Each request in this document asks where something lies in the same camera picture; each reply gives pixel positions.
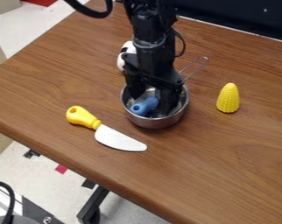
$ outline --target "knife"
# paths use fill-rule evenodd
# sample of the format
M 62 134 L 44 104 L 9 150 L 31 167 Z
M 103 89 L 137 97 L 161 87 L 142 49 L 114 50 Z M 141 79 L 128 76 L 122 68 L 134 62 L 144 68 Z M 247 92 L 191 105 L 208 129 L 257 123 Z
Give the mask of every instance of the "knife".
M 147 145 L 102 124 L 94 115 L 80 106 L 67 110 L 67 120 L 95 130 L 95 139 L 101 144 L 120 151 L 146 151 Z

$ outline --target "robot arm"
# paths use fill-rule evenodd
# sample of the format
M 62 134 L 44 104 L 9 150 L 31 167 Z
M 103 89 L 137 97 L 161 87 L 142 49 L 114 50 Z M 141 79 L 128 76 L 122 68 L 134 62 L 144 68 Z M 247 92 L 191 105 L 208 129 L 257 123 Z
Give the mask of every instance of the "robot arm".
M 112 11 L 112 1 L 105 0 L 107 10 L 91 10 L 76 0 L 65 0 L 79 12 L 93 18 L 105 18 Z M 157 110 L 167 116 L 179 100 L 184 79 L 174 69 L 175 38 L 183 38 L 172 28 L 177 21 L 176 10 L 170 0 L 123 0 L 123 6 L 134 32 L 133 45 L 137 53 L 123 53 L 124 76 L 133 99 L 147 88 L 159 92 Z

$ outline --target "floor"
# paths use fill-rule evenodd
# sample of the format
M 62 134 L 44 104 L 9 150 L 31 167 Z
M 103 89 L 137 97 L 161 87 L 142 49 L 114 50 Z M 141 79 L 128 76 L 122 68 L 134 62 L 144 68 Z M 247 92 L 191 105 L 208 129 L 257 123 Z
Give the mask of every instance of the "floor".
M 7 58 L 59 23 L 73 12 L 64 1 L 50 7 L 22 3 L 22 7 L 0 15 L 0 46 Z M 85 178 L 67 170 L 60 174 L 57 164 L 46 157 L 23 157 L 28 151 L 13 142 L 0 156 L 0 180 L 15 191 L 54 214 L 66 224 L 78 224 L 76 214 L 92 191 L 81 187 Z M 158 216 L 110 193 L 101 205 L 102 224 L 167 224 Z

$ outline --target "yellow knife handle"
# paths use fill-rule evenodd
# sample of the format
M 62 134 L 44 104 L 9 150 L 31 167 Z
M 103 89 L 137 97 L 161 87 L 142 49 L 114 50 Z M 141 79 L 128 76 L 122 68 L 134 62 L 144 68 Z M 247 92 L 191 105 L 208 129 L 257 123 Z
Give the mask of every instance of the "yellow knife handle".
M 80 124 L 94 130 L 97 130 L 102 124 L 94 115 L 80 106 L 73 106 L 67 110 L 67 120 L 70 123 Z

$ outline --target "black cable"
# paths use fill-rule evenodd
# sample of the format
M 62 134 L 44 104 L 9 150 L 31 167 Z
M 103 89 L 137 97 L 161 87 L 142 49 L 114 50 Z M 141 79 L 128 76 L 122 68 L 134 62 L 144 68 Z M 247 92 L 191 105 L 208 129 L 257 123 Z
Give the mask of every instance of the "black cable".
M 92 17 L 92 18 L 105 18 L 107 17 L 113 10 L 113 2 L 112 0 L 105 0 L 107 10 L 106 11 L 97 11 L 97 10 L 91 10 L 85 5 L 79 3 L 77 0 L 64 0 L 67 2 L 71 7 L 73 7 L 75 10 L 79 11 L 80 13 Z
M 181 49 L 181 52 L 179 54 L 172 55 L 175 58 L 178 58 L 178 57 L 182 56 L 185 53 L 185 51 L 186 51 L 186 41 L 180 35 L 180 33 L 175 31 L 173 28 L 170 28 L 170 32 L 172 32 L 176 37 L 178 37 L 181 40 L 181 42 L 183 43 L 183 48 Z
M 9 195 L 10 195 L 10 204 L 9 204 L 9 207 L 8 207 L 7 214 L 4 216 L 2 224 L 11 224 L 12 220 L 13 220 L 13 210 L 14 210 L 14 205 L 15 205 L 15 194 L 14 194 L 12 188 L 9 185 L 7 185 L 3 182 L 0 182 L 0 186 L 3 187 L 4 189 L 6 189 L 9 193 Z

